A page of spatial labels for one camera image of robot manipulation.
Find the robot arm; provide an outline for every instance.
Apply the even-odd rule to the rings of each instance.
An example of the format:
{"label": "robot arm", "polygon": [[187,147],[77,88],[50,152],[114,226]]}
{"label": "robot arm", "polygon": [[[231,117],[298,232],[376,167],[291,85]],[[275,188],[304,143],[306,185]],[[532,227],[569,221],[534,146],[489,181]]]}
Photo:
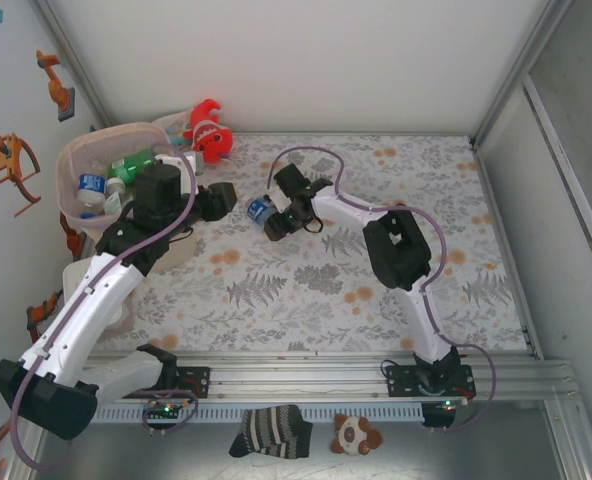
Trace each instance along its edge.
{"label": "robot arm", "polygon": [[[270,240],[278,241],[289,233],[306,228],[320,219],[335,223],[365,237],[374,274],[386,287],[397,293],[408,320],[418,376],[429,393],[439,392],[460,367],[455,347],[445,342],[432,325],[425,308],[427,296],[432,312],[436,312],[431,289],[423,294],[422,284],[430,272],[431,251],[413,215],[407,211],[371,211],[370,205],[343,193],[343,197],[362,205],[363,210],[341,201],[331,181],[306,179],[295,165],[288,165],[274,179],[279,191],[272,191],[271,200],[279,210],[265,223]],[[442,324],[434,313],[437,330]]]}
{"label": "robot arm", "polygon": [[[188,194],[180,193],[180,170],[172,165],[151,165],[137,177],[134,189],[134,202],[105,230],[83,281],[49,329],[18,362],[0,362],[0,392],[11,407],[29,366],[42,358],[19,414],[64,440],[80,434],[97,408],[135,390],[176,387],[176,357],[152,345],[99,368],[83,371],[83,366],[118,307],[167,252],[170,239],[191,231],[199,220],[220,220],[236,203],[231,183],[199,187],[189,215],[175,231],[125,257],[92,287],[92,279],[110,262],[174,223],[189,201]],[[132,209],[133,218],[128,218]],[[46,343],[59,328],[46,353]]]}

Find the green bottle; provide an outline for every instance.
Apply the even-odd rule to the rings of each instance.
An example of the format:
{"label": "green bottle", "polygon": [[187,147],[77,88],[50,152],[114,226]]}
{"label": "green bottle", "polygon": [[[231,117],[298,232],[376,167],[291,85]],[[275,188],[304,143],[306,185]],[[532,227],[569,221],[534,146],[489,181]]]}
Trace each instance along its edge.
{"label": "green bottle", "polygon": [[108,178],[118,177],[125,182],[125,185],[130,185],[134,183],[136,175],[152,163],[154,163],[154,159],[150,150],[146,148],[112,163],[111,167],[109,167]]}

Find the striped sock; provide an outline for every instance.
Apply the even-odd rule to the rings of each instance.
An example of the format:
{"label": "striped sock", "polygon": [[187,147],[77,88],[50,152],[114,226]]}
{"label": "striped sock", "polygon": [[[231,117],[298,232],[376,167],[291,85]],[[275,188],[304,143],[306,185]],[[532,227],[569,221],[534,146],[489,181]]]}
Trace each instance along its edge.
{"label": "striped sock", "polygon": [[240,431],[229,449],[232,457],[252,452],[280,458],[309,456],[312,424],[305,422],[296,405],[245,410]]}

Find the plush panda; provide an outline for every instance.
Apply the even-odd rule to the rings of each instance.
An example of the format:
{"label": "plush panda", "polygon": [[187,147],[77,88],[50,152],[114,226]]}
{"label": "plush panda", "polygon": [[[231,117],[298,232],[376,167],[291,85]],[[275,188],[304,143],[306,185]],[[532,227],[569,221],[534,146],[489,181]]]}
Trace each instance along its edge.
{"label": "plush panda", "polygon": [[341,413],[334,417],[338,438],[332,442],[332,452],[347,455],[367,455],[383,444],[383,435],[371,428],[365,417],[348,417]]}

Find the patterned mat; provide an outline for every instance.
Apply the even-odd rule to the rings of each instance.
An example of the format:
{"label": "patterned mat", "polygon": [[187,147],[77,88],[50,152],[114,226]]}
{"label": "patterned mat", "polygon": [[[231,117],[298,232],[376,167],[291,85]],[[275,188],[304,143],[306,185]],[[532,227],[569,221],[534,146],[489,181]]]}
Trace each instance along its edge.
{"label": "patterned mat", "polygon": [[[404,202],[434,215],[449,248],[434,284],[446,333],[458,341],[525,350],[503,266],[465,137],[241,135],[233,164],[208,168],[199,183],[231,181],[259,196],[271,161],[296,145],[343,156],[342,190],[375,204]],[[293,152],[310,179],[335,179],[338,165],[318,152]],[[436,268],[440,245],[418,220]],[[150,275],[130,296],[133,314],[106,331],[96,349],[133,350],[145,342],[197,351],[383,351],[412,349],[405,312],[376,280],[362,234],[326,221],[320,234],[266,239],[239,203],[223,221],[196,228],[191,261]]]}

